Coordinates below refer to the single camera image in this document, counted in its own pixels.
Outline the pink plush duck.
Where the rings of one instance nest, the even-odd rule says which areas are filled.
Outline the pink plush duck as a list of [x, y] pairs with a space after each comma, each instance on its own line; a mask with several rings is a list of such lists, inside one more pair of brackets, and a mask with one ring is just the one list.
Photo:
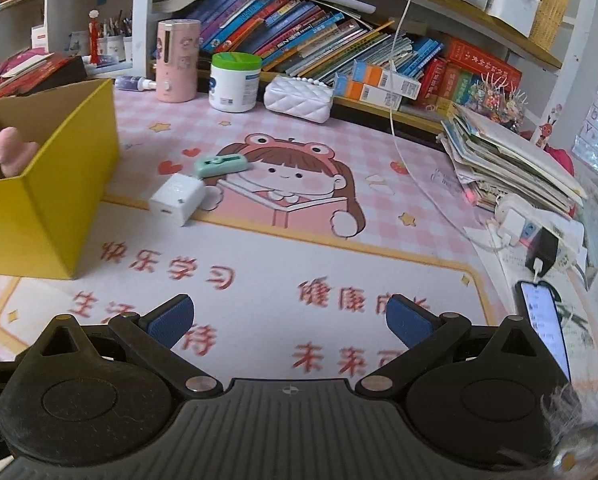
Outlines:
[[40, 144], [26, 141], [17, 128], [0, 130], [0, 170], [5, 178], [18, 177], [40, 149]]

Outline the smartphone lit screen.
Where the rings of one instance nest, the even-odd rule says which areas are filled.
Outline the smartphone lit screen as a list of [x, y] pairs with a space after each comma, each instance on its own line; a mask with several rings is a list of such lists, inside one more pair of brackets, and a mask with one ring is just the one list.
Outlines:
[[552, 289], [542, 283], [518, 281], [514, 290], [518, 309], [548, 348], [565, 377], [570, 379], [567, 349]]

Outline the white charger cube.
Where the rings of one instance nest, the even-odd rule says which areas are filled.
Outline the white charger cube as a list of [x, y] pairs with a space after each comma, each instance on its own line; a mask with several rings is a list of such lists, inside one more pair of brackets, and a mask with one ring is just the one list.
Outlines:
[[148, 200], [156, 216], [184, 226], [206, 196], [203, 181], [187, 174], [172, 174]]

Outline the white power strip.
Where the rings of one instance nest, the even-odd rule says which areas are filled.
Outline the white power strip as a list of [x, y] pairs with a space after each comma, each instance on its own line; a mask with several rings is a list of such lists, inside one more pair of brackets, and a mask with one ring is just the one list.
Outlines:
[[554, 266], [567, 270], [571, 266], [586, 266], [587, 249], [584, 248], [584, 225], [577, 220], [566, 218], [555, 212], [539, 209], [516, 194], [500, 195], [497, 199], [494, 218], [503, 226], [510, 213], [513, 219], [524, 219], [520, 235], [512, 236], [511, 242], [523, 242], [526, 245], [534, 241], [542, 228], [557, 239]]

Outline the black power adapter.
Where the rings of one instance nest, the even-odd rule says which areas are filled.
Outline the black power adapter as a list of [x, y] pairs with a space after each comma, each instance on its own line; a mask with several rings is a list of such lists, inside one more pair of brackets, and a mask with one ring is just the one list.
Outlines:
[[528, 246], [526, 268], [543, 278], [554, 266], [557, 249], [558, 238], [550, 230], [541, 228]]

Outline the yellow cardboard box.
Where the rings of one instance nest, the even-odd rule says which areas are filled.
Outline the yellow cardboard box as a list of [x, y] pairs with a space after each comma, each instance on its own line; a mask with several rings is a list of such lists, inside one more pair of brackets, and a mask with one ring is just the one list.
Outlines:
[[40, 149], [17, 177], [0, 170], [0, 274], [69, 280], [119, 162], [113, 83], [0, 99], [5, 127]]

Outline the pink cartoon desk mat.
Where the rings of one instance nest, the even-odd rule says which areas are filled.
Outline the pink cartoon desk mat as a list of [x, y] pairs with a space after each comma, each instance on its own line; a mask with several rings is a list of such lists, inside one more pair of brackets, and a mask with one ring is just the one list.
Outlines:
[[[58, 314], [83, 324], [146, 313], [177, 294], [195, 304], [177, 353], [221, 380], [357, 380], [403, 351], [385, 322], [400, 294], [435, 313], [496, 324], [505, 307], [475, 248], [476, 226], [444, 154], [370, 128], [323, 126], [258, 108], [233, 115], [205, 99], [169, 105], [114, 97], [121, 156], [70, 280], [0, 275], [0, 359], [32, 344]], [[173, 174], [244, 141], [293, 141], [341, 162], [365, 219], [320, 204], [288, 226], [211, 200], [185, 226], [148, 208]]]

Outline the stack of papers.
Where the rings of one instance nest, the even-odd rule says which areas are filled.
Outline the stack of papers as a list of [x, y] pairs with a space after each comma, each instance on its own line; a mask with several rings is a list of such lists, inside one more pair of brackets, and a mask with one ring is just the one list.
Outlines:
[[520, 196], [564, 217], [588, 198], [584, 187], [552, 155], [465, 106], [453, 105], [438, 140], [462, 184], [493, 208], [499, 197]]

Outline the red book set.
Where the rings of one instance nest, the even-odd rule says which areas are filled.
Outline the red book set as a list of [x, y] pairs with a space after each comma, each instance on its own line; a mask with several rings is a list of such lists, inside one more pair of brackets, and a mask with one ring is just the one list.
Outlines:
[[415, 78], [421, 83], [414, 105], [422, 110], [448, 110], [450, 103], [477, 104], [486, 85], [508, 94], [520, 86], [523, 73], [494, 54], [448, 36], [423, 38], [416, 47]]

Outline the white jar green lid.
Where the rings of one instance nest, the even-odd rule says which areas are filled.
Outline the white jar green lid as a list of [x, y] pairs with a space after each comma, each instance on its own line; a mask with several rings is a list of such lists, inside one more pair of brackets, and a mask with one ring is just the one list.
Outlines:
[[262, 60], [243, 52], [219, 52], [211, 58], [209, 103], [226, 113], [246, 113], [256, 106]]

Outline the orange white medicine box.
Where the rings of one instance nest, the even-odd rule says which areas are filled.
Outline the orange white medicine box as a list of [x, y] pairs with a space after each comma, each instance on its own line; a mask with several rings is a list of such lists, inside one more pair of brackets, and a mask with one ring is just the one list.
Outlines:
[[421, 83], [416, 79], [361, 61], [353, 62], [352, 80], [397, 93], [410, 100], [416, 100], [421, 90]]

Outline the white quilted pouch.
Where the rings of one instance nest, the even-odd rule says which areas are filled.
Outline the white quilted pouch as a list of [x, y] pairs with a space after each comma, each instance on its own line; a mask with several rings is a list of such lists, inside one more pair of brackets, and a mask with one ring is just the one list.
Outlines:
[[334, 91], [313, 79], [275, 76], [267, 84], [263, 104], [270, 112], [323, 124], [331, 117]]

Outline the red folders pile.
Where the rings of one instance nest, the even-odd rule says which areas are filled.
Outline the red folders pile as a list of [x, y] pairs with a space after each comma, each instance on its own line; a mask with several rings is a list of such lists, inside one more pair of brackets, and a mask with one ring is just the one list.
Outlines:
[[0, 63], [0, 99], [6, 96], [30, 96], [86, 79], [87, 73], [80, 55], [28, 49]]

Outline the pink cylindrical humidifier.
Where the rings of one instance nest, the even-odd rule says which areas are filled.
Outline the pink cylindrical humidifier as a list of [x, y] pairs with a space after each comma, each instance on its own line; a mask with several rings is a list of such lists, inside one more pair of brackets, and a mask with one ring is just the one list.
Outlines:
[[158, 24], [157, 99], [183, 103], [197, 94], [200, 21], [178, 18]]

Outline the white cubby shelf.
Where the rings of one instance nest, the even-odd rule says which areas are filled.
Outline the white cubby shelf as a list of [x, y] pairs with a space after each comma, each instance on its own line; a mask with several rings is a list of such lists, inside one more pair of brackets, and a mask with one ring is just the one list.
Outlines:
[[9, 0], [0, 4], [0, 63], [32, 47], [33, 29], [42, 32], [49, 51], [67, 51], [71, 35], [84, 32], [88, 14], [96, 10], [98, 21], [129, 18], [133, 0]]

